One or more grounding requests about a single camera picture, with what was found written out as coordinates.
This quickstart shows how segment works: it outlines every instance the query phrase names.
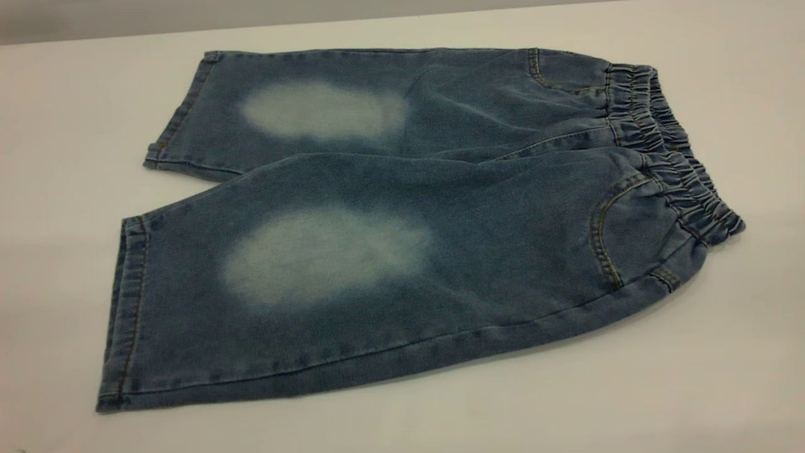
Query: bleached knee patch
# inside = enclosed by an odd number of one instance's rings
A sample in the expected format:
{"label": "bleached knee patch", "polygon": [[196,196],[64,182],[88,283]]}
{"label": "bleached knee patch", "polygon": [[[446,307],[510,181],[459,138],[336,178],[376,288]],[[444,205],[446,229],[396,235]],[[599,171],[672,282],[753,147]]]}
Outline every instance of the bleached knee patch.
{"label": "bleached knee patch", "polygon": [[409,218],[310,208],[279,215],[238,241],[222,276],[247,301],[314,302],[422,272],[431,243],[430,231]]}
{"label": "bleached knee patch", "polygon": [[253,127],[281,139],[380,139],[405,123],[403,97],[340,88],[323,81],[281,83],[254,91],[241,114]]}

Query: white surface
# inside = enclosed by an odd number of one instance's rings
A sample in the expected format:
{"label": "white surface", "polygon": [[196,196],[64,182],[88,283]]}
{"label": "white surface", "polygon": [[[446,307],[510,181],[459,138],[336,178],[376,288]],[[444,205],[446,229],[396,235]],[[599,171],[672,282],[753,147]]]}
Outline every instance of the white surface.
{"label": "white surface", "polygon": [[[805,4],[615,2],[0,48],[2,453],[805,451]],[[99,416],[120,218],[204,50],[525,47],[657,66],[749,227],[654,308],[552,347],[289,400]]]}
{"label": "white surface", "polygon": [[0,0],[0,44],[604,0]]}

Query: pocket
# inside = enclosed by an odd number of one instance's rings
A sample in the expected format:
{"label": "pocket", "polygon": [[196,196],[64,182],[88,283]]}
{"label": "pocket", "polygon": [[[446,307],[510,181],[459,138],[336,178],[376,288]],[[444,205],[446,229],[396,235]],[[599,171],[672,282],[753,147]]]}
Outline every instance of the pocket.
{"label": "pocket", "polygon": [[590,240],[612,290],[652,272],[690,239],[677,218],[659,186],[642,173],[601,198],[590,218]]}
{"label": "pocket", "polygon": [[607,60],[579,53],[529,49],[531,77],[546,88],[571,93],[604,90],[610,65]]}

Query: elastic waistband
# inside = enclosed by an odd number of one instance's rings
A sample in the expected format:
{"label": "elastic waistband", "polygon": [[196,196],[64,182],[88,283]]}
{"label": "elastic waistband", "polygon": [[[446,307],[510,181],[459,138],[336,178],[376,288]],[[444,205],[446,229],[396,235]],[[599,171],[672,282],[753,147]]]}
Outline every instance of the elastic waistband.
{"label": "elastic waistband", "polygon": [[657,70],[612,64],[607,82],[609,119],[618,146],[644,152],[646,171],[663,188],[682,226],[707,245],[743,231],[743,220],[721,200],[693,156],[687,134],[660,89]]}

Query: blue denim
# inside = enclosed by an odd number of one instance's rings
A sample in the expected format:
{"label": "blue denim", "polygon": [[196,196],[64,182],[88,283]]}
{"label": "blue denim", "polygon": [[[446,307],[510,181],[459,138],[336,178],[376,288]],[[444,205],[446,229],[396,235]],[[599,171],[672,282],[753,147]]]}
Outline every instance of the blue denim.
{"label": "blue denim", "polygon": [[122,222],[97,410],[289,397],[608,325],[744,229],[649,66],[209,52]]}

